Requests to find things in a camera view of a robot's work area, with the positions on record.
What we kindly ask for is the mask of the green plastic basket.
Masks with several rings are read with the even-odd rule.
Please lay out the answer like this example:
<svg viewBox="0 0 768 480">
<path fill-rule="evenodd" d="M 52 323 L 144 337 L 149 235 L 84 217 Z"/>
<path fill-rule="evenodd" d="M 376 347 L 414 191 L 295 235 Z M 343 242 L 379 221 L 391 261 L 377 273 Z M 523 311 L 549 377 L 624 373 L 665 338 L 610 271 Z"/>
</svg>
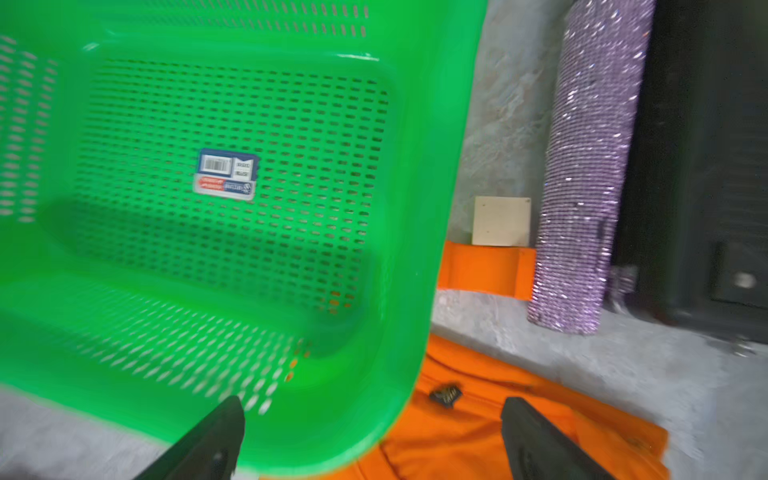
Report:
<svg viewBox="0 0 768 480">
<path fill-rule="evenodd" d="M 483 1 L 5 1 L 1 382 L 323 474 L 426 352 Z"/>
</svg>

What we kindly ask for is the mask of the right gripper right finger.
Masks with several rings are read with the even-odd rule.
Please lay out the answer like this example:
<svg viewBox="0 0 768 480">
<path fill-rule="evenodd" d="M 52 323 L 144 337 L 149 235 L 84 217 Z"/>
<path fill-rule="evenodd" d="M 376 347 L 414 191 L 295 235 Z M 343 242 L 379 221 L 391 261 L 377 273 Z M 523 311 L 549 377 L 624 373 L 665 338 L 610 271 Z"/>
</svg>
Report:
<svg viewBox="0 0 768 480">
<path fill-rule="evenodd" d="M 614 479 L 524 398 L 506 399 L 501 422 L 501 434 L 514 479 Z"/>
</svg>

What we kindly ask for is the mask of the orange t-shirt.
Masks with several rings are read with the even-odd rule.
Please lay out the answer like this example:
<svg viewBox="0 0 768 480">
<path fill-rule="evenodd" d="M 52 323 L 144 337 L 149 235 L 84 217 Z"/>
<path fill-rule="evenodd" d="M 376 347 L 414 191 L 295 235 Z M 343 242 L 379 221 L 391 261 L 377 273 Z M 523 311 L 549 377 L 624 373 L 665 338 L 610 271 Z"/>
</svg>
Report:
<svg viewBox="0 0 768 480">
<path fill-rule="evenodd" d="M 426 329 L 307 334 L 254 380 L 242 455 L 270 478 L 670 475 L 662 427 Z"/>
</svg>

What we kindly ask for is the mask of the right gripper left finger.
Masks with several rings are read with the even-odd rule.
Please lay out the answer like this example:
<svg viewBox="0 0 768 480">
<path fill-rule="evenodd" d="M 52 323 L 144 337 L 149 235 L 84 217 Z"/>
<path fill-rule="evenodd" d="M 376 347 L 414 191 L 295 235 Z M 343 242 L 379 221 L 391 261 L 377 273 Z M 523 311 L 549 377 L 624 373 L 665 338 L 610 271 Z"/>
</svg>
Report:
<svg viewBox="0 0 768 480">
<path fill-rule="evenodd" d="M 245 436 L 237 396 L 226 398 L 135 480 L 231 479 Z"/>
</svg>

